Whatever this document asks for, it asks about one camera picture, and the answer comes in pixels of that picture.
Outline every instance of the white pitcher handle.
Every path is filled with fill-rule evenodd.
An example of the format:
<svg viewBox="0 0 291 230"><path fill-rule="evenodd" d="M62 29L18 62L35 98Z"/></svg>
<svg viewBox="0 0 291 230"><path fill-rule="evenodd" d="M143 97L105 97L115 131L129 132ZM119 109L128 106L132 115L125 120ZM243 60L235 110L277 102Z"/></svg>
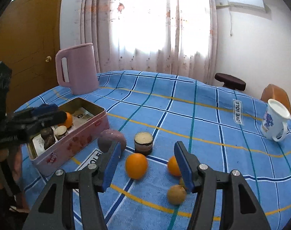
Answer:
<svg viewBox="0 0 291 230"><path fill-rule="evenodd" d="M283 126L284 126L284 131L283 131L283 134L281 135L281 138L277 139L277 137L272 137L275 142L280 142L286 137L286 135L287 135L287 123L283 122Z"/></svg>

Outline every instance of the silver bolt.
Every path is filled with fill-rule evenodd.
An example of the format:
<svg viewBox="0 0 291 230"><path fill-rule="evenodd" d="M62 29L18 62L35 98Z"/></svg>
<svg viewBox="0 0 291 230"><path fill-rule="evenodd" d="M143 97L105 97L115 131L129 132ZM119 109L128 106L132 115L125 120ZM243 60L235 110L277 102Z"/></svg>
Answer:
<svg viewBox="0 0 291 230"><path fill-rule="evenodd" d="M199 167L200 167L201 170L207 170L208 169L208 166L206 164L204 164L204 163L200 164Z"/></svg>
<svg viewBox="0 0 291 230"><path fill-rule="evenodd" d="M239 176L239 175L240 175L240 172L239 172L238 170L233 170L233 171L232 171L232 174L233 174L234 176Z"/></svg>
<svg viewBox="0 0 291 230"><path fill-rule="evenodd" d="M63 173L64 173L63 170L56 170L56 172L55 172L56 175L62 175Z"/></svg>
<svg viewBox="0 0 291 230"><path fill-rule="evenodd" d="M90 170L94 170L96 168L96 164L95 163L90 163L90 164L88 164L88 168Z"/></svg>

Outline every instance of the purple round object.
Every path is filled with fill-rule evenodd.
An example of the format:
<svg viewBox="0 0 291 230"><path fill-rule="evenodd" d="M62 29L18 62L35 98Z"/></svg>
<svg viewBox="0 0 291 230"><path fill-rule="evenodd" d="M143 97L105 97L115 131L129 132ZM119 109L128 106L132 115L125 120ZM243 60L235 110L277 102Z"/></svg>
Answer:
<svg viewBox="0 0 291 230"><path fill-rule="evenodd" d="M111 147L112 141L120 142L121 144L121 153L125 150L126 147L126 139L125 136L113 129L104 130L101 132L100 136L98 137L98 147L103 152L108 152L109 148Z"/></svg>

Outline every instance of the orange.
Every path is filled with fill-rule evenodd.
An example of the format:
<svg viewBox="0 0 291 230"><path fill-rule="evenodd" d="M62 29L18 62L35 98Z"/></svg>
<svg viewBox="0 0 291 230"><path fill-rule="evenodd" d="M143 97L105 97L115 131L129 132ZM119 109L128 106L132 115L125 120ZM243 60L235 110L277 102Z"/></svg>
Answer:
<svg viewBox="0 0 291 230"><path fill-rule="evenodd" d="M169 159L167 167L171 175L182 176L179 165L177 164L177 160L175 159L175 156L172 156Z"/></svg>
<svg viewBox="0 0 291 230"><path fill-rule="evenodd" d="M66 114L67 114L67 119L66 119L66 121L63 122L63 123L60 123L58 126L62 126L62 125L64 125L64 126L67 127L67 129L69 129L69 128L72 126L72 122L73 122L73 120L72 120L72 115L71 115L70 113L66 113Z"/></svg>
<svg viewBox="0 0 291 230"><path fill-rule="evenodd" d="M140 179L148 169L148 160L143 154L133 153L125 161L125 170L132 179Z"/></svg>

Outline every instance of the brass door knob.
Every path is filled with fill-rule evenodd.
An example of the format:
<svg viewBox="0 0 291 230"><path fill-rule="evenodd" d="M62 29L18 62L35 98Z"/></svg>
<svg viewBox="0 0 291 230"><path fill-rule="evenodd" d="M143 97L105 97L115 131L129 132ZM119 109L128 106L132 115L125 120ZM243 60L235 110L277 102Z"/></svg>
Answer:
<svg viewBox="0 0 291 230"><path fill-rule="evenodd" d="M52 60L52 57L51 56L48 56L47 58L46 58L46 62L50 62Z"/></svg>

